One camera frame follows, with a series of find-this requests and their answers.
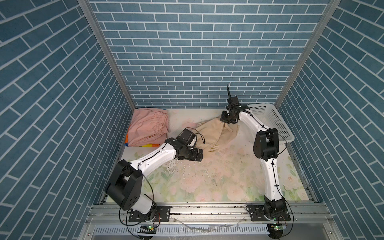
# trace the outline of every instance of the black mounting plate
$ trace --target black mounting plate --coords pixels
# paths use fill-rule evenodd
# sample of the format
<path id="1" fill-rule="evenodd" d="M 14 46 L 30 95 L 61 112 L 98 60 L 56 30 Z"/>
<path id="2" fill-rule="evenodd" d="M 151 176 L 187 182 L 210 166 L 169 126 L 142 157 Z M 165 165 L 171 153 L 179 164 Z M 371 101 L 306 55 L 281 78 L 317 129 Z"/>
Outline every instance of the black mounting plate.
<path id="1" fill-rule="evenodd" d="M 160 222 L 169 222 L 170 206 L 157 206 L 156 212 L 160 213 Z M 129 215 L 129 222 L 144 222 L 146 220 L 145 214 L 139 211 L 131 210 Z"/>
<path id="2" fill-rule="evenodd" d="M 271 219 L 268 219 L 264 215 L 264 205 L 247 205 L 247 210 L 249 212 L 249 216 L 251 217 L 252 222 L 261 222 L 261 221 L 273 221 Z M 287 213 L 281 213 L 280 215 L 280 221 L 290 221 L 291 217 Z"/>

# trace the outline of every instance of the back wall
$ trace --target back wall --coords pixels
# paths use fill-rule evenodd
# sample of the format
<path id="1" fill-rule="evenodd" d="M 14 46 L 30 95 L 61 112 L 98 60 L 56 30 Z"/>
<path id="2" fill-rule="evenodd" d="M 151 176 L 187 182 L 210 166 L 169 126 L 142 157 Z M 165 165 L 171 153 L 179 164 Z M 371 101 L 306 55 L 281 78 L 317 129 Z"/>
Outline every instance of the back wall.
<path id="1" fill-rule="evenodd" d="M 137 107 L 274 103 L 329 0 L 91 4 Z"/>

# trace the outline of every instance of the blue brick wall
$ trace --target blue brick wall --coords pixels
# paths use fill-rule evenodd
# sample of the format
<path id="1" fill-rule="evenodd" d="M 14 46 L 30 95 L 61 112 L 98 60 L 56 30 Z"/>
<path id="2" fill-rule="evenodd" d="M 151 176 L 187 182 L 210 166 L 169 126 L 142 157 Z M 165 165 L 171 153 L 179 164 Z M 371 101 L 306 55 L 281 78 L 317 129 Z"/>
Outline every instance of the blue brick wall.
<path id="1" fill-rule="evenodd" d="M 384 233 L 384 1 L 342 0 L 279 109 L 345 239 Z"/>
<path id="2" fill-rule="evenodd" d="M 76 0 L 0 1 L 0 239 L 72 239 L 131 110 Z"/>
<path id="3" fill-rule="evenodd" d="M 329 0 L 91 0 L 138 107 L 273 103 Z"/>

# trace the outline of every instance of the pink folded clothing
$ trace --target pink folded clothing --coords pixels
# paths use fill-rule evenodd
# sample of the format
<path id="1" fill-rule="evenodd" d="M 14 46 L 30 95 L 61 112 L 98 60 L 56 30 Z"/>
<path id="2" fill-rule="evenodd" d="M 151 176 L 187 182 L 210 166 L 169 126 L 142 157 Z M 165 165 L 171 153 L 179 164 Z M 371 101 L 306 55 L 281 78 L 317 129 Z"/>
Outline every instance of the pink folded clothing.
<path id="1" fill-rule="evenodd" d="M 167 138 L 167 110 L 140 108 L 133 112 L 126 137 L 126 146 L 141 147 L 147 144 L 163 144 Z"/>

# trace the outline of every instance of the black antenna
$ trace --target black antenna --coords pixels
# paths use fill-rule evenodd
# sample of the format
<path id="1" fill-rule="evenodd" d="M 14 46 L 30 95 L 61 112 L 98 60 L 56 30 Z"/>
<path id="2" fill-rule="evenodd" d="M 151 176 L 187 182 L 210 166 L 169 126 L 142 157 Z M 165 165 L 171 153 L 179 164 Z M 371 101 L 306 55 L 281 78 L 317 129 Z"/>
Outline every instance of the black antenna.
<path id="1" fill-rule="evenodd" d="M 228 103 L 231 103 L 231 93 L 229 92 L 229 85 L 227 84 Z"/>

